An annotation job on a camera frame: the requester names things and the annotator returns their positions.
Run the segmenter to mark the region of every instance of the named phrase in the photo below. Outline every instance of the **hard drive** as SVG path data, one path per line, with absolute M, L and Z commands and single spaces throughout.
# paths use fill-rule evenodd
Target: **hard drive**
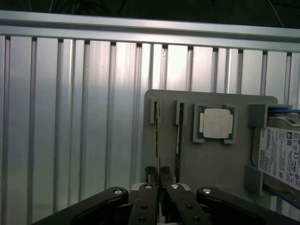
M 276 192 L 300 195 L 299 148 L 297 113 L 271 113 L 266 128 L 255 128 L 252 164 L 264 172 L 264 185 Z

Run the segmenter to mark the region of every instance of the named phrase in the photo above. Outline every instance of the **gray plastic bracket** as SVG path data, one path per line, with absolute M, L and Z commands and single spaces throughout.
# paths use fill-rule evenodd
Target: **gray plastic bracket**
M 292 105 L 249 104 L 248 126 L 265 128 L 269 108 L 291 109 L 292 107 Z
M 259 196 L 263 193 L 263 172 L 253 166 L 245 166 L 244 186 Z
M 199 107 L 206 106 L 204 103 L 194 103 L 194 122 L 193 122 L 193 142 L 194 143 L 204 143 L 203 138 L 198 138 L 199 125 L 200 125 L 200 115 Z
M 176 102 L 176 119 L 175 119 L 175 124 L 179 125 L 180 123 L 180 104 L 183 103 L 183 125 L 187 125 L 188 123 L 188 108 L 187 108 L 187 104 L 184 101 L 175 100 Z
M 151 106 L 150 106 L 150 123 L 154 123 L 155 121 L 155 103 L 158 102 L 158 98 L 157 97 L 152 97 L 151 98 Z M 160 103 L 160 113 L 162 113 L 162 109 L 163 109 L 163 102 L 161 99 L 159 99 L 159 103 Z
M 234 108 L 234 116 L 233 116 L 233 127 L 232 127 L 232 133 L 233 137 L 232 140 L 227 140 L 224 139 L 224 144 L 235 144 L 235 139 L 236 139 L 236 126 L 238 123 L 238 108 L 235 105 L 232 104 L 224 104 L 222 105 L 223 108 Z

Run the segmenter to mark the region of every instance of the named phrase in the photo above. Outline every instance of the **metal wall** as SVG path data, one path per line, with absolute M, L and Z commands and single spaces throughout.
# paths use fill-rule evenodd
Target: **metal wall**
M 148 89 L 271 95 L 300 106 L 298 30 L 266 29 L 257 40 L 263 29 L 251 37 L 232 26 L 240 33 L 216 39 L 225 27 L 203 24 L 195 35 L 189 23 L 171 22 L 177 30 L 162 34 L 152 21 L 59 15 L 41 27 L 47 15 L 0 14 L 1 224 L 30 224 L 139 182 Z M 100 29 L 52 27 L 76 19 Z M 131 31 L 135 23 L 143 26 Z

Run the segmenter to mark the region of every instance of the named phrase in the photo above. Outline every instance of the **hard drive label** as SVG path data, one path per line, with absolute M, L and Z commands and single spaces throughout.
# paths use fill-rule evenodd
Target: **hard drive label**
M 299 132 L 273 127 L 261 129 L 258 169 L 300 190 Z

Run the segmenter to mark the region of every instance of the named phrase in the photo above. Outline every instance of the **dark background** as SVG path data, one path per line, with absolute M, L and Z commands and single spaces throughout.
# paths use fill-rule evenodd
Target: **dark background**
M 71 13 L 72 1 L 74 0 L 54 0 L 52 12 Z M 78 14 L 281 27 L 267 0 L 126 0 L 124 8 L 119 13 L 123 0 L 102 1 L 109 9 L 109 13 L 100 13 L 94 5 L 86 4 Z M 5 10 L 29 11 L 28 0 L 0 0 L 0 2 L 1 8 Z M 285 27 L 300 29 L 300 0 L 272 0 L 272 2 Z M 276 3 L 289 4 L 295 8 Z M 31 0 L 34 12 L 48 12 L 50 5 L 51 0 Z M 220 18 L 215 16 L 212 8 Z

